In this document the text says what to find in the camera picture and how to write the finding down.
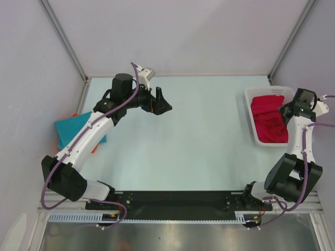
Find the white plastic basket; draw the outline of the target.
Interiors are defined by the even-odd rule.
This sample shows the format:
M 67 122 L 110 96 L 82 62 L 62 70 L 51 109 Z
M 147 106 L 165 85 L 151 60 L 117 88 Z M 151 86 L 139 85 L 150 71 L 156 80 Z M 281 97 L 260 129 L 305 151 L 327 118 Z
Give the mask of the white plastic basket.
M 251 121 L 251 127 L 253 130 L 253 137 L 256 145 L 262 147 L 287 147 L 287 143 L 264 143 L 259 140 L 255 122 L 251 110 L 252 99 L 254 97 L 265 96 L 265 95 L 276 95 L 284 96 L 283 104 L 287 104 L 293 100 L 295 91 L 290 87 L 285 86 L 264 86 L 264 87 L 249 87 L 244 91 L 245 100 L 247 103 L 248 113 Z

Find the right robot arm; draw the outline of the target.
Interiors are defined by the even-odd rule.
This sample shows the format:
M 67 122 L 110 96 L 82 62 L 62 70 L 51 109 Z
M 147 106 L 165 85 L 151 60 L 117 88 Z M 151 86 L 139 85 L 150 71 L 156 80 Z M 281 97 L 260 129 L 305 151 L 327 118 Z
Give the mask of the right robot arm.
M 323 172 L 314 159 L 311 138 L 316 118 L 327 111 L 327 105 L 315 92 L 303 88 L 297 89 L 294 97 L 277 109 L 278 120 L 288 132 L 287 150 L 265 181 L 246 185 L 241 197 L 246 209 L 253 210 L 273 198 L 294 203 L 286 211 L 293 211 L 304 202 Z

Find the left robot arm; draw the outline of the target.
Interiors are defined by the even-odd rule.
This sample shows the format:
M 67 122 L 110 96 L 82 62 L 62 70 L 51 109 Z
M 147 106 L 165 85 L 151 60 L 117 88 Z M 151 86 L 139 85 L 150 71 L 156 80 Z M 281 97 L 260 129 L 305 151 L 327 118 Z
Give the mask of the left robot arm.
M 136 77 L 117 74 L 101 100 L 97 102 L 87 122 L 76 136 L 56 156 L 45 156 L 41 162 L 46 187 L 70 201 L 97 200 L 104 209 L 115 205 L 111 186 L 101 181 L 86 180 L 80 171 L 84 162 L 107 132 L 114 128 L 129 109 L 161 115 L 172 110 L 162 89 L 151 94 L 152 69 L 142 69 Z

